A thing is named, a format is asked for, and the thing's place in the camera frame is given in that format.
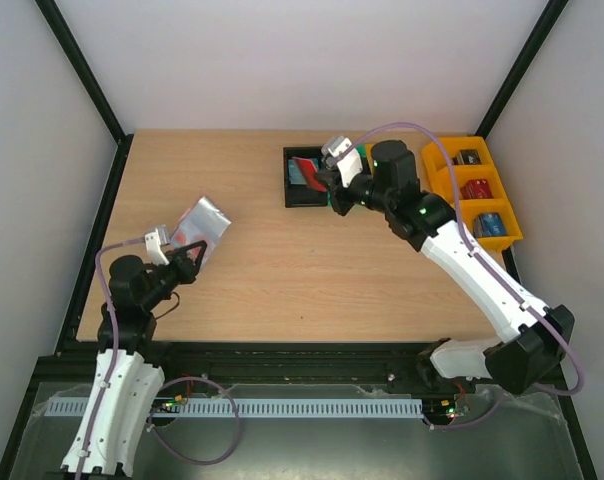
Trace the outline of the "red credit card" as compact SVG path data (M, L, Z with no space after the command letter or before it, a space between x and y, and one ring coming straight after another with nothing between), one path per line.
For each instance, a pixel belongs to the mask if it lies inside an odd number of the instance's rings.
M319 185L314 178L314 174L319 171L319 162L317 159L293 157L291 160L297 164L299 170L304 175L306 180L305 186L308 189L322 193L326 191L326 188L323 188L321 185Z

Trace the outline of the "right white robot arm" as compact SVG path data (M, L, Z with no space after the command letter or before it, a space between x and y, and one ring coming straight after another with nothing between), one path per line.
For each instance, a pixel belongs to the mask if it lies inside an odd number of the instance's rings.
M549 307L510 276L472 237L441 196L424 191L415 158L404 142L387 140L371 150L367 174L351 141L338 136L322 148L314 177L333 210L346 215L362 205L382 213L390 230L436 263L488 318L495 335L475 341L442 339L425 353L418 379L437 392L453 378L495 380L521 394L559 365L575 319L564 305Z

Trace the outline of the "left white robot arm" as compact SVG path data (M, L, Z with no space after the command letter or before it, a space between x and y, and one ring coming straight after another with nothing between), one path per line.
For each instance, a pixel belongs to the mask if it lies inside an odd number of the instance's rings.
M63 458L64 479L129 479L143 427L165 380L151 343L153 310L180 285L195 282L207 252L200 240L165 253L159 265L136 255L116 258L106 292L91 392Z

